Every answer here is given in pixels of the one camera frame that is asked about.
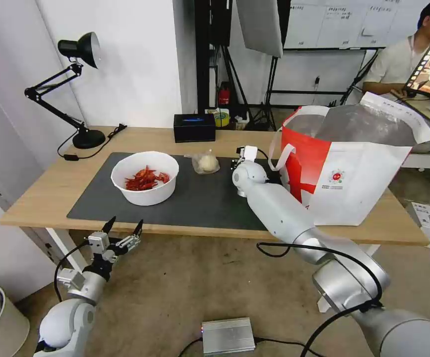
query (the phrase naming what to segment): bag handle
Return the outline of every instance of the bag handle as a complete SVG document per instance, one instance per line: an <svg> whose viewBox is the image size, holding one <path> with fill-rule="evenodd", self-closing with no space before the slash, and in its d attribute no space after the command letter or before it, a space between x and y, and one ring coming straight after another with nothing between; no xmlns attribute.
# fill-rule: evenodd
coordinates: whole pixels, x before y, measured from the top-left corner
<svg viewBox="0 0 430 357"><path fill-rule="evenodd" d="M269 168L272 171L279 171L280 169L282 169L285 165L286 165L286 161L288 160L288 157L291 153L296 153L296 148L291 145L291 144L287 144L284 149L283 152L281 153L281 156L279 157L278 163L276 164L276 166L273 165L273 163L271 162L272 158L273 158L273 154L274 154L274 148L276 147L276 145L279 145L281 143L281 130L283 127L280 127L276 133L274 134L273 140L271 141L271 144L269 145L269 153L268 153L268 165Z"/></svg>

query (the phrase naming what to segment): wooden table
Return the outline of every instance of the wooden table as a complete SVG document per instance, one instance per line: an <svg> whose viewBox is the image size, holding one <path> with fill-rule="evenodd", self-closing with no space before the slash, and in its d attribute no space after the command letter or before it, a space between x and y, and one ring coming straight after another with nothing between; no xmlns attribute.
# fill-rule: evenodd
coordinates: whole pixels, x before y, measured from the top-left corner
<svg viewBox="0 0 430 357"><path fill-rule="evenodd" d="M105 134L113 129L105 126L95 128ZM69 219L66 215L111 153L158 150L172 155L184 155L213 149L216 156L237 157L236 148L238 146L253 145L267 151L273 135L273 132L219 130L215 142L176 144L172 129L127 128L116 135L93 158L76 162L59 158L3 215L0 223L46 228L55 243L66 254L75 247L68 234L68 229L97 231L104 224L100 221ZM95 150L97 149L83 151L71 147L67 153L86 156ZM274 157L279 157L279 154L279 151L276 151ZM135 228L135 225L117 222L114 224L113 231L129 232ZM347 237L360 244L419 246L429 244L428 239L388 189L360 226L324 226L320 228L326 233ZM145 224L144 231L170 235L274 239L268 231L236 229ZM82 269L87 265L78 252L72 254L68 260L76 269Z"/></svg>

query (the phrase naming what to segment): black box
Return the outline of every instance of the black box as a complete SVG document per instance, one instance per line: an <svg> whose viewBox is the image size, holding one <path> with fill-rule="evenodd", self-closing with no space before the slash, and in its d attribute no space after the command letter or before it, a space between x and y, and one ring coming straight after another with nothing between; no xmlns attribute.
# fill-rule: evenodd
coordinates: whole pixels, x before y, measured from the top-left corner
<svg viewBox="0 0 430 357"><path fill-rule="evenodd" d="M175 142L215 141L213 114L175 114Z"/></svg>

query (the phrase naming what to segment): crayfish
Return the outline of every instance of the crayfish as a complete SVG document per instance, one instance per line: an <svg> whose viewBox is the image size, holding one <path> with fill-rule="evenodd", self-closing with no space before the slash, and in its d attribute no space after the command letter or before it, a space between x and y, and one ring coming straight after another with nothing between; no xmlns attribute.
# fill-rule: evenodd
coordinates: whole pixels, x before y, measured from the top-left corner
<svg viewBox="0 0 430 357"><path fill-rule="evenodd" d="M146 165L144 169L140 170L133 177L125 179L125 188L131 191L146 191L158 185L157 181L167 183L170 177L163 172L156 175L156 170L150 170Z"/></svg>

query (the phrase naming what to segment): logo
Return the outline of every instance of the logo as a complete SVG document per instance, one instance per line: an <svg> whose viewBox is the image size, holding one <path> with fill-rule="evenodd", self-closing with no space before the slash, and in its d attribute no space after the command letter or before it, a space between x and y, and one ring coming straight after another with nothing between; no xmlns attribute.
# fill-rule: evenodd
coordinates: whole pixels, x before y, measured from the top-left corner
<svg viewBox="0 0 430 357"><path fill-rule="evenodd" d="M333 184L342 183L344 180L344 174L344 171L333 170L329 175L329 182Z"/></svg>

